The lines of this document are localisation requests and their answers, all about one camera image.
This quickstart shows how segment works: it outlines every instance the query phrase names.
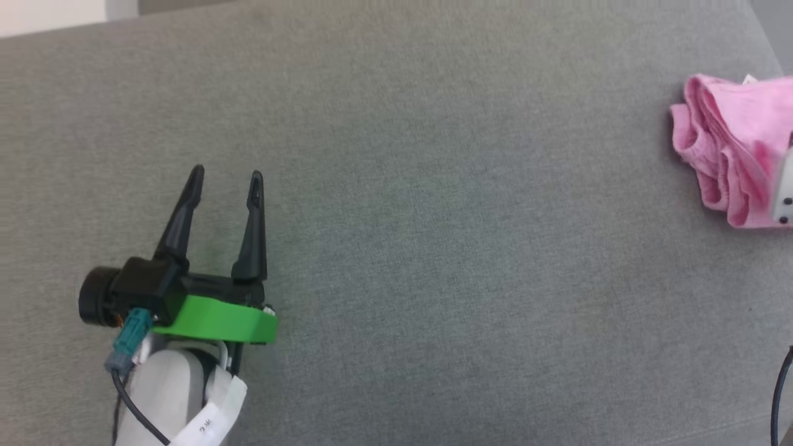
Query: robotic arm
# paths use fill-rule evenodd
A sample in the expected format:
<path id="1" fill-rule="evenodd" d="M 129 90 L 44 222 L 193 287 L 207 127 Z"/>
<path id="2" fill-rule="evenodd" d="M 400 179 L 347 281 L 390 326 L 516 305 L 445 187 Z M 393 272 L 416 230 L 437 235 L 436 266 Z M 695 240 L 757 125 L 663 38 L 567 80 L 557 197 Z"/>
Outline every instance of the robotic arm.
<path id="1" fill-rule="evenodd" d="M 203 166 L 194 167 L 150 260 L 96 267 L 80 290 L 84 322 L 121 327 L 105 362 L 119 402 L 134 416 L 124 417 L 118 438 L 114 417 L 119 445 L 221 444 L 247 391 L 237 376 L 243 346 L 275 340 L 278 319 L 262 285 L 262 174 L 251 176 L 247 226 L 230 277 L 190 272 L 187 242 L 203 180 Z"/>

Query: pink fabric fold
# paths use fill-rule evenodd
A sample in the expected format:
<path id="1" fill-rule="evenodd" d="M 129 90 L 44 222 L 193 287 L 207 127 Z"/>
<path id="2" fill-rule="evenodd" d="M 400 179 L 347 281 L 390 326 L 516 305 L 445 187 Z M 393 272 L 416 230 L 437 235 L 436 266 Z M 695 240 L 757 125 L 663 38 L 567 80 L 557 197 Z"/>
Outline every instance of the pink fabric fold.
<path id="1" fill-rule="evenodd" d="M 776 177 L 793 132 L 793 77 L 736 84 L 695 75 L 671 107 L 672 145 L 696 171 L 702 201 L 736 228 L 772 220 Z"/>

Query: teal connector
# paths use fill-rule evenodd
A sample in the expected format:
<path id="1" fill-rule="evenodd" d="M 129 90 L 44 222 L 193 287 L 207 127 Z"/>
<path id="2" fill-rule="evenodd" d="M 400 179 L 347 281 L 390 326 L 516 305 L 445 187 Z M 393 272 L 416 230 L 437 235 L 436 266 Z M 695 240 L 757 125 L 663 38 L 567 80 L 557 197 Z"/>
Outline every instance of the teal connector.
<path id="1" fill-rule="evenodd" d="M 132 356 L 151 330 L 153 322 L 148 310 L 133 308 L 124 321 L 124 328 L 113 342 L 113 352 L 105 361 L 107 371 L 117 370 L 119 375 L 125 377 L 132 370 Z"/>

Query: folded pink towel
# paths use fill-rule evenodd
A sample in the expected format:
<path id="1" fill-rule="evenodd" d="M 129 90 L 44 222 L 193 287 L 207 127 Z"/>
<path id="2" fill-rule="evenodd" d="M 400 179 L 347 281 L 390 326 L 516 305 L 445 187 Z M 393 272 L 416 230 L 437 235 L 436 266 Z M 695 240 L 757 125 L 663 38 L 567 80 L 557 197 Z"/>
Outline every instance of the folded pink towel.
<path id="1" fill-rule="evenodd" d="M 793 228 L 771 202 L 793 132 L 793 77 L 740 85 L 691 77 L 672 106 L 672 145 L 696 170 L 702 201 L 736 228 Z"/>

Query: green band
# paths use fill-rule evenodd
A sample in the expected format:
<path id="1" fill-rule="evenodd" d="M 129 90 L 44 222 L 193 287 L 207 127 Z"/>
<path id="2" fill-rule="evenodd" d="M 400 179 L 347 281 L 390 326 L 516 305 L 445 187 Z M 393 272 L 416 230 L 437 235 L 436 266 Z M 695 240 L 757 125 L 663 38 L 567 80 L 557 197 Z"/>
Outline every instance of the green band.
<path id="1" fill-rule="evenodd" d="M 155 333 L 252 344 L 275 341 L 278 318 L 249 306 L 189 295 L 169 327 Z"/>

